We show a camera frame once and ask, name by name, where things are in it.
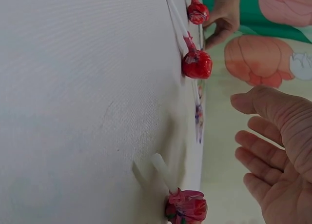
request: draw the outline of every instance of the lollipop stick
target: lollipop stick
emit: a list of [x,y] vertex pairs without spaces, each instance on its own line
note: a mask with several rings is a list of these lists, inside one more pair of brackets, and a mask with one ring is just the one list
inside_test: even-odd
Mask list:
[[203,50],[204,48],[204,33],[203,33],[203,25],[199,25],[199,42],[200,42],[200,49]]
[[177,10],[177,8],[176,8],[176,5],[175,5],[175,3],[174,3],[174,1],[173,1],[173,0],[167,0],[167,3],[168,3],[168,5],[169,5],[169,7],[171,8],[173,14],[174,14],[175,17],[176,17],[176,20],[177,20],[177,22],[178,22],[178,24],[179,24],[180,30],[182,31],[183,37],[188,38],[188,37],[189,37],[189,33],[188,33],[188,31],[187,31],[187,29],[186,29],[184,23],[183,23],[182,17],[181,17],[181,15],[179,14],[179,12],[178,12],[178,10]]
[[164,162],[163,158],[160,154],[156,153],[152,156],[152,163],[156,170],[161,174],[162,178],[164,179],[169,191],[173,194],[178,192],[178,187],[172,181],[172,176],[168,170],[166,163]]
[[194,87],[194,93],[195,93],[195,104],[196,106],[198,106],[200,105],[200,97],[199,97],[197,79],[193,80],[193,87]]

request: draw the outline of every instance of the red candy wrapper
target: red candy wrapper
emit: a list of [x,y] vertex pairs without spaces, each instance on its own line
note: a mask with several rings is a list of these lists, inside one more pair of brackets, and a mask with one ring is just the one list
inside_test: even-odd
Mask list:
[[172,224],[201,224],[207,215],[204,194],[199,191],[185,190],[170,193],[166,205],[166,217]]
[[207,79],[211,75],[213,62],[204,51],[198,51],[192,37],[183,37],[189,52],[182,60],[183,73],[192,79]]
[[195,25],[200,25],[209,19],[208,8],[199,0],[191,1],[191,5],[187,8],[187,14],[189,20]]

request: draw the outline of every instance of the hand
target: hand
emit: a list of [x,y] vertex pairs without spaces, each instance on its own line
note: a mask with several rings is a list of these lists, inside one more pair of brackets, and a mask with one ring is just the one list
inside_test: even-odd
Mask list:
[[312,102],[257,86],[231,96],[232,106],[252,117],[237,133],[236,158],[251,171],[244,183],[261,206],[266,224],[312,224]]
[[239,2],[240,0],[214,0],[214,9],[210,13],[209,20],[203,23],[204,29],[216,23],[214,33],[206,39],[206,49],[224,42],[228,36],[238,30]]

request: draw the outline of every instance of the lollipop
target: lollipop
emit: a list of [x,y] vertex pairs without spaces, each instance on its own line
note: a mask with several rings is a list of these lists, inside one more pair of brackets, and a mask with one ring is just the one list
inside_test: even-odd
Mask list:
[[182,18],[175,6],[173,0],[167,0],[169,7],[177,18],[177,22],[182,30],[184,41],[189,49],[189,52],[182,60],[183,73],[192,79],[207,79],[211,74],[213,62],[210,56],[204,51],[198,51],[192,41],[191,34],[185,28]]
[[172,224],[200,224],[204,221],[208,209],[204,194],[199,191],[181,191],[172,181],[168,167],[160,154],[152,156],[152,163],[169,189],[165,209],[168,220]]
[[199,0],[192,0],[191,5],[187,8],[189,20],[195,24],[200,25],[209,18],[208,8]]

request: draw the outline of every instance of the pink cartoon shape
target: pink cartoon shape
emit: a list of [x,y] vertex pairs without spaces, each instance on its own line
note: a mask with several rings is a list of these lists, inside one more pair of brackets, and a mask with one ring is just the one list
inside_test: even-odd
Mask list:
[[294,78],[290,71],[292,54],[292,48],[279,39],[243,35],[227,43],[224,60],[230,74],[247,84],[279,88],[282,80]]
[[312,25],[312,0],[259,0],[259,6],[269,21],[298,27]]

